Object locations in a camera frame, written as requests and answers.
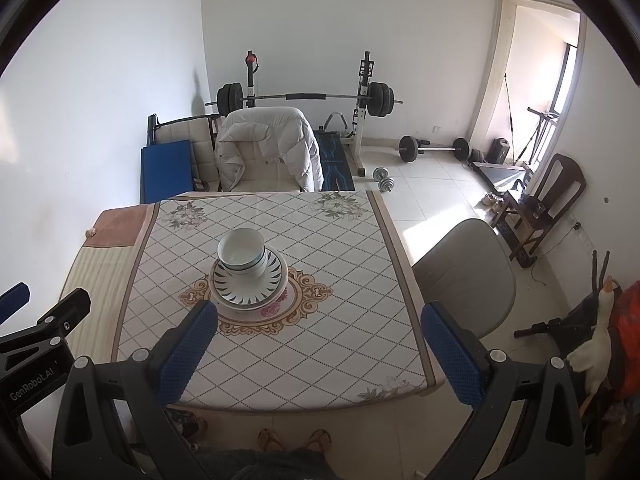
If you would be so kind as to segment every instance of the ceiling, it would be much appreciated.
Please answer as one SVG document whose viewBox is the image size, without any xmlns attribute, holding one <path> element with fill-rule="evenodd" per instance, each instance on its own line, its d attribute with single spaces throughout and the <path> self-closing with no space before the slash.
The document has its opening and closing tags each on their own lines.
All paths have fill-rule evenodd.
<svg viewBox="0 0 640 480">
<path fill-rule="evenodd" d="M 547 12 L 542 9 L 518 6 L 518 12 L 528 12 L 537 20 L 544 23 L 565 43 L 578 45 L 578 32 L 580 31 L 580 14 L 563 9 L 567 14 L 562 16 L 557 12 Z"/>
</svg>

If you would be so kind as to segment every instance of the foot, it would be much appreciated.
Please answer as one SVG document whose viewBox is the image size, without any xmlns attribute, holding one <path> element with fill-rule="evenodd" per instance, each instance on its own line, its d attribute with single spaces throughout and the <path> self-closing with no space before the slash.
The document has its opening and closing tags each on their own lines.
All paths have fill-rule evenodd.
<svg viewBox="0 0 640 480">
<path fill-rule="evenodd" d="M 325 430 L 315 430 L 305 447 L 311 451 L 326 454 L 331 447 L 331 435 Z"/>
<path fill-rule="evenodd" d="M 271 428 L 264 428 L 258 433 L 258 446 L 264 452 L 284 451 L 280 437 Z"/>
</svg>

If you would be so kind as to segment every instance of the dumbbell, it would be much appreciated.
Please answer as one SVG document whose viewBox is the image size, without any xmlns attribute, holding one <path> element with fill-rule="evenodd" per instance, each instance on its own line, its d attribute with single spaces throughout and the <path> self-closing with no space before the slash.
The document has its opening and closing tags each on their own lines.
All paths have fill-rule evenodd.
<svg viewBox="0 0 640 480">
<path fill-rule="evenodd" d="M 426 148 L 430 142 L 428 140 L 418 140 L 410 135 L 400 139 L 396 151 L 400 152 L 400 158 L 405 162 L 413 162 L 419 153 L 425 152 L 453 152 L 457 160 L 469 160 L 471 147 L 466 139 L 458 137 L 453 141 L 451 148 Z"/>
<path fill-rule="evenodd" d="M 394 180 L 389 176 L 386 168 L 376 168 L 373 170 L 373 180 L 377 181 L 380 191 L 389 191 L 394 188 Z"/>
</svg>

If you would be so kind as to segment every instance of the window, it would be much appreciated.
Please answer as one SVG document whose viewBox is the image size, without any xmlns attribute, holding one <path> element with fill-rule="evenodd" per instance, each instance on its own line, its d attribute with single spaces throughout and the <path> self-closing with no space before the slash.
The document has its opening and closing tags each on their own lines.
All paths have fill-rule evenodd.
<svg viewBox="0 0 640 480">
<path fill-rule="evenodd" d="M 578 49 L 573 45 L 568 43 L 566 44 L 564 61 L 562 62 L 562 70 L 560 71 L 560 79 L 558 80 L 554 100 L 551 102 L 550 112 L 561 114 L 562 110 L 564 110 L 564 104 L 566 103 L 566 98 L 569 95 L 571 79 L 574 76 L 575 55 L 577 52 Z"/>
<path fill-rule="evenodd" d="M 556 86 L 556 93 L 554 94 L 554 100 L 551 101 L 549 113 L 556 116 L 555 120 L 549 121 L 544 126 L 544 130 L 540 135 L 540 142 L 534 148 L 534 153 L 531 155 L 530 167 L 536 171 L 542 158 L 545 156 L 546 149 L 551 142 L 551 139 L 556 130 L 556 122 L 558 116 L 564 110 L 566 104 L 566 98 L 569 95 L 569 87 L 571 86 L 572 78 L 574 77 L 575 56 L 578 49 L 573 45 L 566 44 L 564 51 L 564 60 L 562 61 L 562 70 L 560 71 L 560 77 L 558 79 L 558 85 Z"/>
</svg>

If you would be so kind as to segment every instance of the stacked bowl and plate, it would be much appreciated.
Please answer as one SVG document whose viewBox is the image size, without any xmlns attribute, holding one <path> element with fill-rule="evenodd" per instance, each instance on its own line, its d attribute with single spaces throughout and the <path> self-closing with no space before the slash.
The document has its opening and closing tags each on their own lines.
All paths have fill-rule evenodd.
<svg viewBox="0 0 640 480">
<path fill-rule="evenodd" d="M 211 300 L 233 310 L 255 310 L 276 301 L 287 286 L 282 255 L 255 229 L 229 231 L 218 244 L 209 273 Z"/>
</svg>

